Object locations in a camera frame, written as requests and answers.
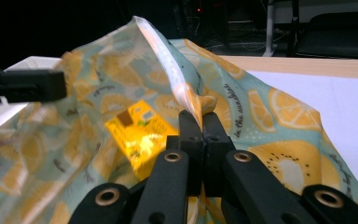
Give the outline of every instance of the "cable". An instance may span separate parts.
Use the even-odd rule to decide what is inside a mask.
[[[276,42],[284,37],[287,36],[287,33],[286,32],[282,32],[281,33],[281,36],[275,38],[273,40],[273,42]],[[235,41],[240,41],[240,42],[230,42],[229,44],[230,45],[241,45],[244,49],[248,50],[248,51],[257,51],[257,50],[260,50],[260,49],[263,49],[265,46],[266,46],[266,42],[244,42],[244,40],[247,40],[249,38],[252,38],[254,36],[248,36],[246,38],[230,38],[231,40],[235,40]],[[216,42],[218,41],[217,39],[214,39],[214,40],[211,40],[210,43],[208,44],[212,44],[211,42]],[[250,49],[248,47],[246,47],[246,45],[263,45],[262,47],[258,47],[258,48],[255,48],[255,49]],[[218,43],[215,43],[214,45],[211,45],[211,46],[206,46],[205,48],[208,49],[209,51],[212,51],[213,48],[218,48],[218,47],[222,47],[224,46],[220,41]]]
[[[196,30],[194,31],[194,35],[197,35],[197,31],[199,30],[200,23],[201,23],[200,17],[187,17],[187,19],[198,19],[199,20],[199,24],[197,24]]]
[[[263,0],[260,0],[260,4],[261,4],[261,6],[263,6],[263,8],[264,8],[264,10],[266,11],[266,13],[268,13],[268,12],[267,12],[267,9],[266,9],[266,6],[264,6]]]

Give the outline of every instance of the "lemon print fabric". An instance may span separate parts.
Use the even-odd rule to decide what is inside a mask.
[[[318,111],[142,18],[63,52],[54,69],[65,74],[67,97],[30,103],[0,127],[0,223],[67,223],[96,186],[137,184],[139,167],[105,123],[139,102],[173,130],[184,109],[198,119],[213,111],[235,147],[254,152],[288,189],[325,184],[358,203],[356,177]],[[149,146],[153,136],[140,139]],[[150,171],[153,161],[143,165]],[[225,223],[219,198],[191,198],[188,209],[188,223]]]

